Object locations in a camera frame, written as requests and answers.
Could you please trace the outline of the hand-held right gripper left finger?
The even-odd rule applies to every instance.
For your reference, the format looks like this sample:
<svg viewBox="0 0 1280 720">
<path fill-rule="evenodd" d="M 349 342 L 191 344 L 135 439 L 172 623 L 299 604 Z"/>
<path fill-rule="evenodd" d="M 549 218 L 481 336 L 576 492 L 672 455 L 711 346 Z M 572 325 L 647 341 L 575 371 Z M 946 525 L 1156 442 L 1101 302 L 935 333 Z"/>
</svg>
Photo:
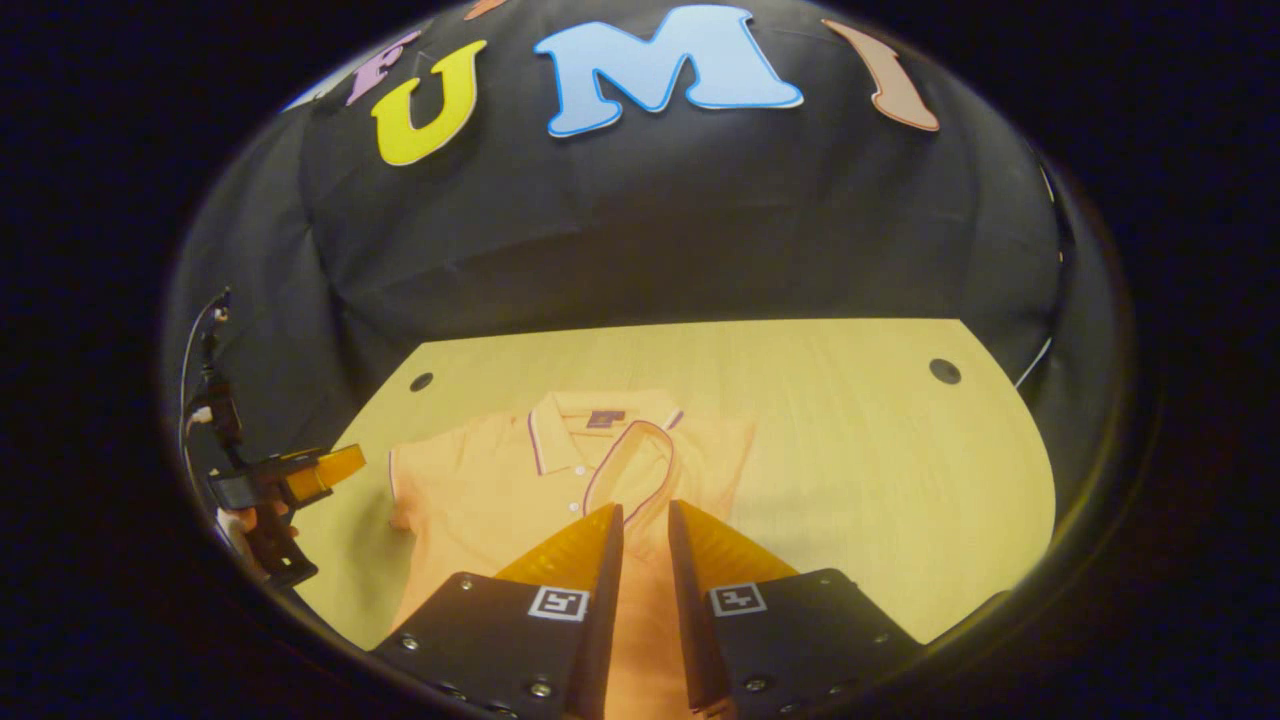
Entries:
<svg viewBox="0 0 1280 720">
<path fill-rule="evenodd" d="M 623 544 L 605 503 L 493 575 L 457 571 L 374 655 L 468 720 L 603 720 Z"/>
</svg>

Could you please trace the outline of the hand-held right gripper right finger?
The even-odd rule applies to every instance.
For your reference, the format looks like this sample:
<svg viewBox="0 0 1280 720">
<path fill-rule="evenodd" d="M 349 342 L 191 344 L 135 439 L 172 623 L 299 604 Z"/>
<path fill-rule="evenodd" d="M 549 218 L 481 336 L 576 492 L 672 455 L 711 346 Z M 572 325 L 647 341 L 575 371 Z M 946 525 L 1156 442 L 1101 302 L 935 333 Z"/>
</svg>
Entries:
<svg viewBox="0 0 1280 720">
<path fill-rule="evenodd" d="M 687 501 L 669 503 L 668 538 L 701 720 L 845 720 L 925 652 L 842 571 L 799 571 Z"/>
</svg>

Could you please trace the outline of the black backdrop cloth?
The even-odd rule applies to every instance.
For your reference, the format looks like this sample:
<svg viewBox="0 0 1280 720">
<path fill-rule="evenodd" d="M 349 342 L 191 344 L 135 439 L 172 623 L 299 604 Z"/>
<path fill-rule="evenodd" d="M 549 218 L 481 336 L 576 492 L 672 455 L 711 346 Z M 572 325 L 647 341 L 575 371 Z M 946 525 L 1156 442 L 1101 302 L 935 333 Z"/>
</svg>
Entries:
<svg viewBox="0 0 1280 720">
<path fill-rule="evenodd" d="M 721 520 L 922 644 L 1041 574 L 1114 409 L 1116 322 L 1088 310 L 1114 292 L 1064 179 L 951 72 L 806 0 L 466 0 L 237 152 L 180 245 L 160 406 L 209 534 L 285 602 L 180 456 L 186 341 L 224 288 L 241 455 L 367 459 L 298 521 L 302 607 L 362 650 L 415 546 L 390 451 L 552 391 L 751 416 Z"/>
</svg>

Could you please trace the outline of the orange T-shirt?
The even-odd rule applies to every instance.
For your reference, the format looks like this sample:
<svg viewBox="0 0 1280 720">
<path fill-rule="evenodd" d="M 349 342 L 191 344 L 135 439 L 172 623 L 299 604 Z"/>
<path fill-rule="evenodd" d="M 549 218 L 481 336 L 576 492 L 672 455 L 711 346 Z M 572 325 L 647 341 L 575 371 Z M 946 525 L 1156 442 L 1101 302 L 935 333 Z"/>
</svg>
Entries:
<svg viewBox="0 0 1280 720">
<path fill-rule="evenodd" d="M 457 571 L 494 573 L 602 505 L 623 510 L 623 562 L 604 720 L 694 720 L 678 637 L 668 507 L 726 519 L 751 454 L 751 416 L 681 407 L 663 389 L 552 391 L 396 446 L 392 521 L 415 536 L 393 618 Z"/>
</svg>

